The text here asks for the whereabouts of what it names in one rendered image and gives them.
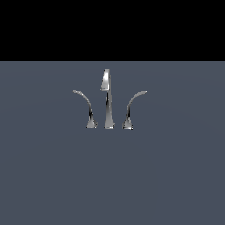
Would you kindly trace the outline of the chrome faucet spout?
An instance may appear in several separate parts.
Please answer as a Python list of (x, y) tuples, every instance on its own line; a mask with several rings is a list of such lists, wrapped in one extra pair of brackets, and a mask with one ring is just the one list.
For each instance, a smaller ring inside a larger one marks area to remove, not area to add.
[(106, 95), (106, 119), (104, 129), (114, 129), (115, 123), (113, 121), (112, 110), (112, 94), (111, 94), (111, 75), (110, 70), (105, 69), (102, 77), (101, 90), (107, 91)]

